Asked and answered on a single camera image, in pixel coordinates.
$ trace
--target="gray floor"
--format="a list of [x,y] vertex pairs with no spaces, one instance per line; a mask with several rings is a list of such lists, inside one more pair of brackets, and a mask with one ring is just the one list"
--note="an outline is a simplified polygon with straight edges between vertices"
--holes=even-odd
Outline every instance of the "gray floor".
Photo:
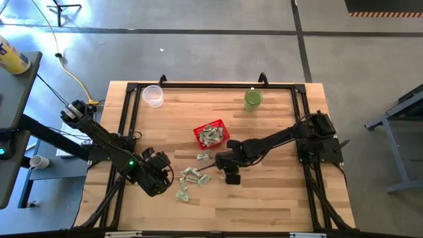
[[[56,22],[55,15],[37,1]],[[70,1],[67,27],[160,28],[207,30],[295,30],[289,0],[118,0]],[[421,32],[423,19],[352,18],[343,1],[297,0],[304,30]],[[6,24],[45,25],[30,1],[10,0],[0,19]],[[86,99],[54,57],[52,35],[37,27],[3,26],[0,35],[21,51],[39,50],[39,74],[66,100]],[[111,80],[256,81],[261,71],[270,81],[304,82],[296,36],[194,34],[57,34],[67,68],[82,79],[92,96],[104,99]],[[387,195],[399,182],[383,130],[363,125],[382,115],[407,91],[422,83],[423,38],[306,37],[313,82],[325,86],[331,118],[344,148],[345,171],[356,225],[364,231],[422,236],[423,190]],[[37,80],[26,113],[60,127],[63,105]],[[16,209],[26,171],[22,170],[9,207],[0,211],[0,234],[71,227],[84,178],[37,181],[30,200],[39,204]],[[17,218],[22,222],[10,223]]]

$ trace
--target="red basket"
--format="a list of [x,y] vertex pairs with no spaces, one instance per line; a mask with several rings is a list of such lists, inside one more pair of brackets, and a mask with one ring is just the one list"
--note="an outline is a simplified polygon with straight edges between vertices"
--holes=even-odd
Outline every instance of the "red basket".
[[[201,132],[203,132],[204,128],[206,128],[206,126],[207,126],[207,125],[210,125],[211,127],[222,127],[222,128],[223,128],[223,139],[222,139],[219,143],[215,143],[215,144],[212,144],[212,145],[209,145],[209,146],[203,146],[203,145],[201,144],[201,142],[200,142],[200,139],[199,139],[198,135],[199,135]],[[198,145],[200,146],[200,148],[201,148],[201,149],[209,149],[209,148],[211,148],[211,147],[217,146],[217,145],[219,145],[220,143],[225,142],[227,139],[229,139],[229,138],[230,138],[229,133],[227,133],[227,130],[226,130],[225,124],[223,123],[223,121],[222,121],[221,119],[216,120],[216,121],[214,121],[214,122],[210,122],[210,123],[208,123],[208,124],[206,124],[206,125],[203,125],[203,126],[200,126],[200,127],[198,127],[198,128],[195,128],[195,129],[194,129],[194,135],[196,136],[196,139],[197,139]]]

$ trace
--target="wooden table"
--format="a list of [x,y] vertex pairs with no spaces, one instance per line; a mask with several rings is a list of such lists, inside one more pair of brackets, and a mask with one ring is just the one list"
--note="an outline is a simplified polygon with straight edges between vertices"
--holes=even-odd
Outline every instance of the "wooden table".
[[[118,131],[126,84],[110,82],[101,119],[102,126],[110,132]],[[328,113],[323,85],[305,85],[310,111]],[[135,152],[141,153],[150,146],[164,151],[171,159],[175,181],[164,194],[153,198],[137,184],[127,183],[120,230],[312,231],[303,168],[297,161],[294,142],[271,150],[260,164],[240,169],[241,185],[225,184],[223,171],[208,169],[204,173],[212,179],[205,187],[188,185],[188,203],[175,199],[180,172],[211,163],[196,160],[201,151],[194,128],[222,119],[231,138],[240,141],[283,130],[295,123],[288,90],[261,89],[264,100],[256,112],[243,109],[245,89],[163,90],[165,102],[161,108],[149,108],[143,101],[139,104],[135,130],[143,137],[137,141]],[[214,158],[216,152],[225,150],[225,145],[220,145],[212,149],[211,155]],[[101,162],[88,172],[75,225],[82,224],[104,197],[109,170],[110,163]],[[322,172],[329,201],[344,221],[354,227],[342,173],[331,164],[322,164]],[[317,207],[323,224],[318,202]],[[113,211],[111,206],[109,221]]]

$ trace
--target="green cup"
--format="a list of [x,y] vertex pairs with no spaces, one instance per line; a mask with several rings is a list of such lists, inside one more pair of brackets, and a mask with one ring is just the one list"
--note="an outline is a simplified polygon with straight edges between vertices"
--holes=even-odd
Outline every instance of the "green cup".
[[245,93],[244,107],[245,110],[252,112],[257,110],[263,100],[263,95],[260,91],[251,88]]

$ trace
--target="paper money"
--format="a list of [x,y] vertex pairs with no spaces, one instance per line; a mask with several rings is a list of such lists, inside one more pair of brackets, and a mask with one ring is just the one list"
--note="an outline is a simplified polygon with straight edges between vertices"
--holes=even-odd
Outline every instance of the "paper money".
[[191,167],[186,168],[184,171],[180,172],[184,177],[191,171]]
[[186,181],[188,182],[198,182],[198,177],[185,177]]
[[197,154],[197,160],[199,161],[207,161],[210,159],[210,149],[204,151],[204,153]]
[[209,175],[203,175],[203,177],[201,177],[198,180],[198,185],[200,185],[200,187],[203,187],[204,185],[206,185],[206,183],[211,179],[211,177]]
[[188,197],[188,194],[186,192],[178,190],[178,192],[176,192],[176,199],[184,201],[184,202],[188,202],[189,197]]
[[180,182],[180,189],[185,192],[188,189],[188,186],[185,183],[185,178],[180,178],[179,182]]
[[223,139],[223,128],[214,128],[208,124],[198,137],[202,145],[210,146],[219,143]]
[[202,176],[201,172],[197,171],[197,168],[193,168],[191,170],[191,173],[194,174],[195,176],[197,176],[198,178],[201,178],[201,176]]

